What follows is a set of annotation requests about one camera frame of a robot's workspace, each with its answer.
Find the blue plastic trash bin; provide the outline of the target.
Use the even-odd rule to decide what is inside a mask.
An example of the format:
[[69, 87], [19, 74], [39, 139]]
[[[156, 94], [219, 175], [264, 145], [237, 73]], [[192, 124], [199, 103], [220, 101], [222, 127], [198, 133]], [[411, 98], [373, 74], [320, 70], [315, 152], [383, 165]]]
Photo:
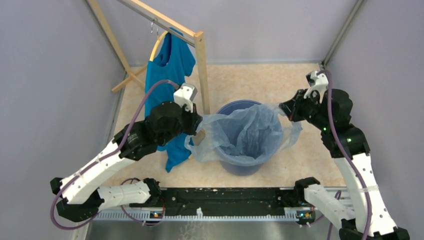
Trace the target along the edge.
[[233, 175], [250, 176], [272, 158], [283, 142], [283, 127], [270, 107], [253, 100], [223, 106], [215, 122], [224, 143], [215, 149], [222, 167]]

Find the light blue trash bag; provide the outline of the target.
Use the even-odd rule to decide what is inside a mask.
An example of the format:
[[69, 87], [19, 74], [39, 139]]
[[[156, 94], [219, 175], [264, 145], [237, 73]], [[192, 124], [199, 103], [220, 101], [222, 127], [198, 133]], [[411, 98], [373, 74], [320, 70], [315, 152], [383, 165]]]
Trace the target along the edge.
[[299, 122], [283, 123], [285, 113], [273, 104], [254, 104], [229, 115], [204, 115], [196, 135], [184, 146], [199, 162], [221, 161], [240, 167], [264, 164], [292, 147], [302, 131]]

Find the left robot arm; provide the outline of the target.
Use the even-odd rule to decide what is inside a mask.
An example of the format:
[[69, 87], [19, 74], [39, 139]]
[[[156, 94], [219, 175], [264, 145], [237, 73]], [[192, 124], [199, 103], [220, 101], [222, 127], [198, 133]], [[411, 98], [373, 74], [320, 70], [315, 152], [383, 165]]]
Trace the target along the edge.
[[162, 191], [153, 178], [112, 187], [102, 184], [176, 137], [195, 133], [201, 121], [195, 104], [188, 109], [186, 104], [165, 101], [154, 107], [144, 120], [126, 125], [96, 157], [73, 175], [51, 180], [52, 192], [58, 196], [53, 213], [79, 223], [112, 207], [129, 204], [156, 206]]

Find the wooden clothes rack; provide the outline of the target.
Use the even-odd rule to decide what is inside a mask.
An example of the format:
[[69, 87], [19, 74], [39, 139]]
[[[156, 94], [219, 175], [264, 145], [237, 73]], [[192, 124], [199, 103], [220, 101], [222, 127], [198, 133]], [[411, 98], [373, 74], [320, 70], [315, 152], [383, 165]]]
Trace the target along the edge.
[[[148, 6], [140, 0], [121, 0], [123, 5], [131, 9], [132, 11], [138, 13], [140, 16], [146, 18], [150, 22], [153, 18], [158, 19], [158, 26], [168, 31], [178, 38], [182, 39], [188, 45], [195, 48], [195, 58], [197, 63], [198, 78], [200, 84], [200, 92], [202, 98], [202, 107], [205, 114], [210, 113], [210, 98], [209, 98], [209, 86], [208, 86], [208, 74], [207, 74], [207, 56], [206, 56], [206, 47], [205, 47], [205, 35], [203, 31], [194, 32], [191, 29], [183, 26], [177, 21], [171, 19], [170, 17], [164, 15], [163, 13], [157, 11], [156, 9]], [[116, 53], [120, 63], [122, 64], [127, 78], [122, 82], [117, 84], [111, 89], [113, 93], [117, 93], [122, 88], [124, 88], [128, 83], [134, 81], [139, 84], [142, 88], [145, 87], [145, 84], [138, 78], [146, 69], [147, 65], [143, 65], [137, 71], [133, 71], [130, 66], [119, 42], [116, 39], [113, 30], [111, 29], [106, 16], [99, 3], [96, 0], [88, 0], [88, 7], [94, 14], [97, 22], [99, 23], [102, 31], [105, 33], [105, 37], [108, 42], [111, 44], [112, 49]]]

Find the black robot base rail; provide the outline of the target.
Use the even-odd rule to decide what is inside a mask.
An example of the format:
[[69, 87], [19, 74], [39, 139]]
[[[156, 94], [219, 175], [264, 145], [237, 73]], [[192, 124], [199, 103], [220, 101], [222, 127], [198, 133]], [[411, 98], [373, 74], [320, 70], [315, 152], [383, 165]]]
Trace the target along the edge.
[[130, 207], [159, 208], [166, 217], [194, 216], [198, 209], [206, 217], [279, 217], [290, 210], [296, 211], [296, 219], [316, 216], [295, 190], [280, 187], [169, 187], [162, 189], [155, 204], [131, 203]]

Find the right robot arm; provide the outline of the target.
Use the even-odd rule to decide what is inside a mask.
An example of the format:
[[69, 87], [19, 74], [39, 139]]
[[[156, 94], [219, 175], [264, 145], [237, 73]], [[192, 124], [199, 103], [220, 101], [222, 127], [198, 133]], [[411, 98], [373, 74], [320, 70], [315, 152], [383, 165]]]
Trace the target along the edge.
[[308, 93], [300, 89], [279, 108], [290, 121], [307, 121], [320, 130], [322, 143], [342, 174], [353, 208], [345, 207], [313, 177], [295, 182], [294, 202], [319, 208], [342, 240], [408, 240], [408, 231], [395, 223], [385, 206], [365, 134], [351, 123], [353, 102], [349, 94], [340, 89], [327, 90], [323, 95], [317, 90]]

